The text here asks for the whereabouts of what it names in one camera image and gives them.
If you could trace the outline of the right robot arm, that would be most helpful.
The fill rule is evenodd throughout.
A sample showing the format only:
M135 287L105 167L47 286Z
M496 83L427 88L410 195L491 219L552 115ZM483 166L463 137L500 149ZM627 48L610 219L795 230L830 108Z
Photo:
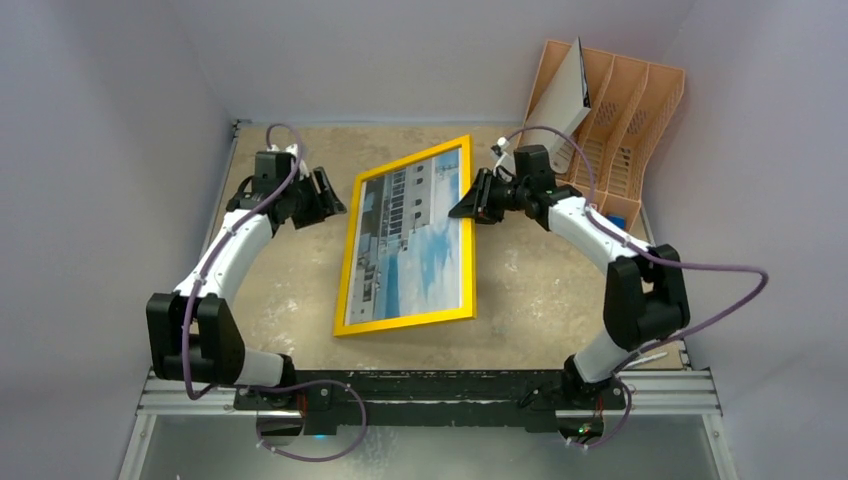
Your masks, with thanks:
M605 275L603 329L565 360L561 375L564 399L584 407L637 350L689 325L679 254L669 245L634 239L597 216L578 189L557 183L545 147L522 146L507 153L498 143L491 150L494 168L478 171L450 217L491 225L508 211L521 211L571 243Z

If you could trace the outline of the building photo print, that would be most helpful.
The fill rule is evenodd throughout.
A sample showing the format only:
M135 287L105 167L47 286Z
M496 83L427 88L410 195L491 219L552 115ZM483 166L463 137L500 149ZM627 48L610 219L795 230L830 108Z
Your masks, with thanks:
M462 306L461 149L365 181L348 285L348 325Z

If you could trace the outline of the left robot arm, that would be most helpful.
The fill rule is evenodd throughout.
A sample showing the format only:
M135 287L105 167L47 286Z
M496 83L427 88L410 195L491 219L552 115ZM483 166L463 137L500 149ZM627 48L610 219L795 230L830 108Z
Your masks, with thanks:
M255 155L254 172L228 200L222 224L192 271L145 308L152 368L161 380L183 382L187 396L219 387L251 387L272 408L297 399L291 357L246 346L231 305L254 261L280 226L301 229L345 213L321 167L310 169L298 146Z

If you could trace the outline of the yellow wooden picture frame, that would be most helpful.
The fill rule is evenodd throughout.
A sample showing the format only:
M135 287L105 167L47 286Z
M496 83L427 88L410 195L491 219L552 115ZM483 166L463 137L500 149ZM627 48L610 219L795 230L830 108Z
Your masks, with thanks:
M370 334L380 331L397 330L402 328L418 327L438 323L471 320L477 315L477 276L476 276L476 238L473 223L468 219L457 219L461 224L462 232L462 300L461 307L453 310L434 312L431 314L411 315L395 319L374 321L365 324L348 325L345 322L346 301L348 299L348 285L351 276L352 258L356 242L356 225L358 216L358 202L362 184L381 174L403 168L410 163L430 158L448 150L461 149L461 172L460 199L471 187L473 166L473 142L469 135L446 141L423 151L411 154L399 160L388 162L384 165L372 168L358 174L353 185L352 200L344 257L341 267L341 279L337 297L336 313L334 317L333 334L336 337Z

